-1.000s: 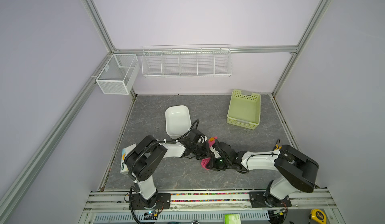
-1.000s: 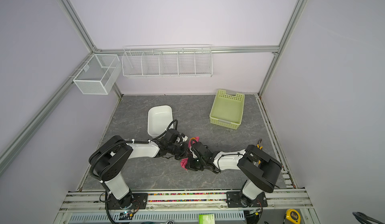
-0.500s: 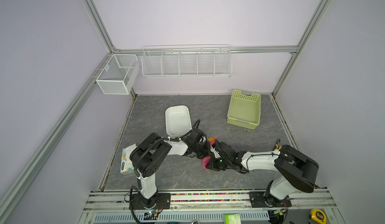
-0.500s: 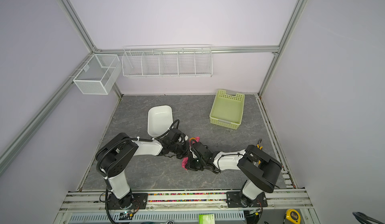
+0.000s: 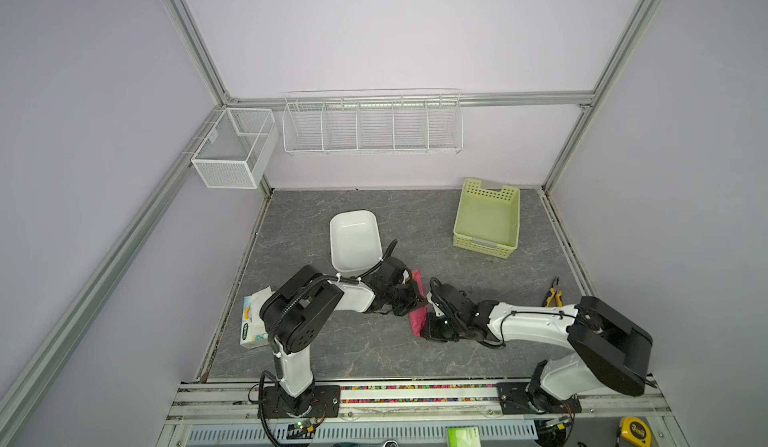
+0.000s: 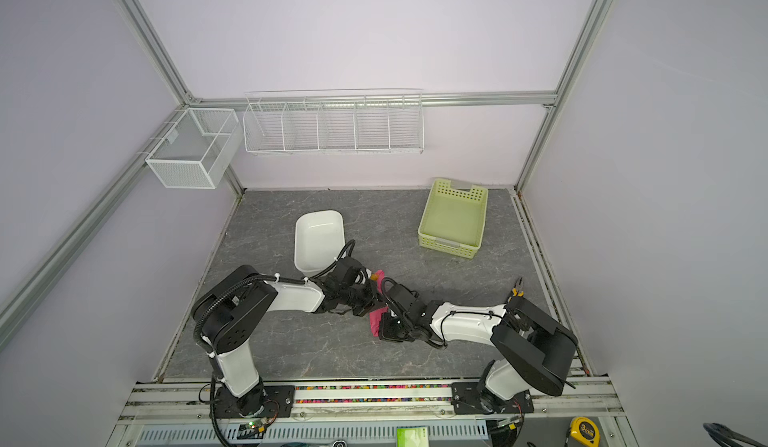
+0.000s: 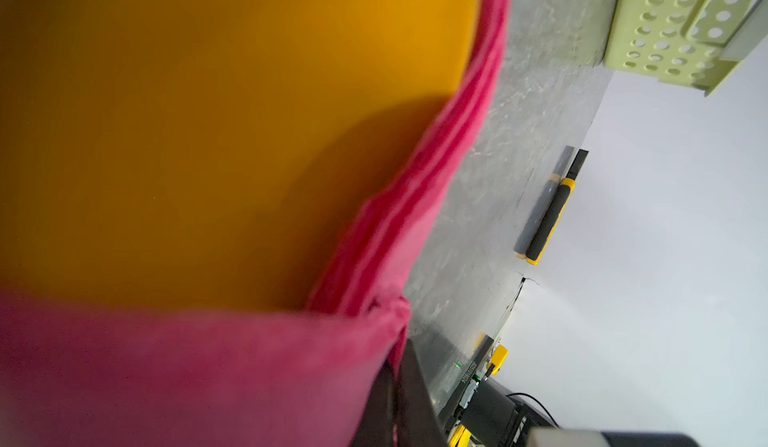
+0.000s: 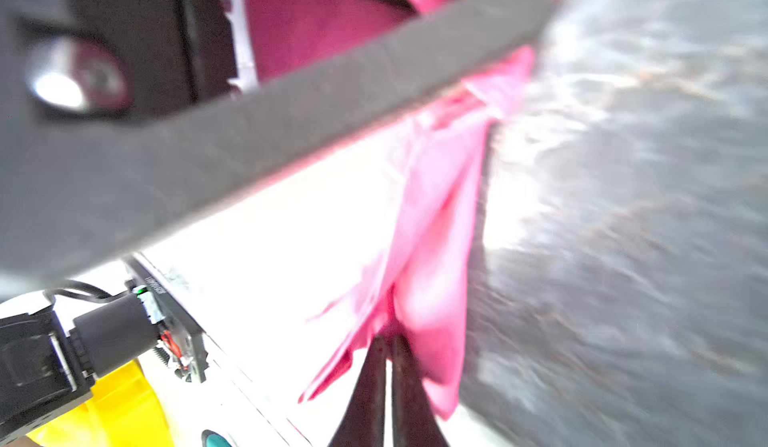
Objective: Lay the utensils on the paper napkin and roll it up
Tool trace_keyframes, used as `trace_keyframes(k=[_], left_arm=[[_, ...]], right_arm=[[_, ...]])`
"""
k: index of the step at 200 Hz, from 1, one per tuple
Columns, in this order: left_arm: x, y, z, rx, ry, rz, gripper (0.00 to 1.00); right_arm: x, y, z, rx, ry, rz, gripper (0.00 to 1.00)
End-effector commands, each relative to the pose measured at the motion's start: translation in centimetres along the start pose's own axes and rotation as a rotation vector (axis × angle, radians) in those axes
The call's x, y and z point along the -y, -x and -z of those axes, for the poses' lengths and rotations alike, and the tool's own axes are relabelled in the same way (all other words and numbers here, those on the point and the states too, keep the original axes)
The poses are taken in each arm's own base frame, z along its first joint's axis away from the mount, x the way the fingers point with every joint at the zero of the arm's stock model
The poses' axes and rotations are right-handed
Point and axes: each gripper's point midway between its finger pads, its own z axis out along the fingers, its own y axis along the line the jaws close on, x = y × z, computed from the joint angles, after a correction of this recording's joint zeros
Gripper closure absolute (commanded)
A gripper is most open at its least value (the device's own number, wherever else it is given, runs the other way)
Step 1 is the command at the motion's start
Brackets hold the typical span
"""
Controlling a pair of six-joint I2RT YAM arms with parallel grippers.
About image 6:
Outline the pink paper napkin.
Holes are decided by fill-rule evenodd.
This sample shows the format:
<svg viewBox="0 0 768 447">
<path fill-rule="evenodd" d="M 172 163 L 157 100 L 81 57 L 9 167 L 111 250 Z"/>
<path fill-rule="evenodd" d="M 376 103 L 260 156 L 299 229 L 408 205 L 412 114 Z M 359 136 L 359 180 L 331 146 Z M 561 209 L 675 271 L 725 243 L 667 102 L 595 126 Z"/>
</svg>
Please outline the pink paper napkin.
<svg viewBox="0 0 768 447">
<path fill-rule="evenodd" d="M 389 312 L 389 307 L 387 306 L 386 301 L 383 299 L 383 294 L 382 294 L 383 280 L 380 282 L 375 282 L 376 307 L 369 313 L 370 330 L 372 335 L 376 338 L 380 336 L 381 323 L 382 323 L 383 316 Z"/>
</svg>

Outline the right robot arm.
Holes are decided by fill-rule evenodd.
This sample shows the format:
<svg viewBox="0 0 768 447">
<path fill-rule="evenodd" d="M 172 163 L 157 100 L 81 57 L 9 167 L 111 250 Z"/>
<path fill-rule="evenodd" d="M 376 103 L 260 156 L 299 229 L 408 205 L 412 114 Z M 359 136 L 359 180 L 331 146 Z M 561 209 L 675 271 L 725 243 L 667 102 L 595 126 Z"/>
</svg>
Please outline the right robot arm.
<svg viewBox="0 0 768 447">
<path fill-rule="evenodd" d="M 576 335 L 525 298 L 521 287 L 517 279 L 502 304 L 467 307 L 426 302 L 416 291 L 385 277 L 380 298 L 388 312 L 380 321 L 379 338 L 422 341 L 435 349 L 451 342 L 494 347 L 501 357 L 486 365 L 477 383 L 458 387 L 455 406 L 463 413 L 521 412 L 520 394 L 532 389 L 551 397 L 563 394 L 578 347 Z"/>
</svg>

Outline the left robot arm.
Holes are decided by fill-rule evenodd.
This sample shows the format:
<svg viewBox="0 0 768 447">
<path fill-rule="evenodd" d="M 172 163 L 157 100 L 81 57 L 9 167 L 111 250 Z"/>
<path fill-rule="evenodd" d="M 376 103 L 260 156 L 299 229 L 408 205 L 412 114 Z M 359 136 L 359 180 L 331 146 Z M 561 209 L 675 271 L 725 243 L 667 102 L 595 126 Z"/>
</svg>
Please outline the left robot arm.
<svg viewBox="0 0 768 447">
<path fill-rule="evenodd" d="M 352 257 L 347 242 L 330 265 L 300 279 L 263 274 L 242 265 L 193 304 L 193 339 L 223 389 L 211 390 L 213 413 L 222 418 L 279 416 L 289 399 L 270 394 L 250 349 L 257 326 L 270 312 L 351 313 L 365 316 L 383 306 L 377 281 Z"/>
</svg>

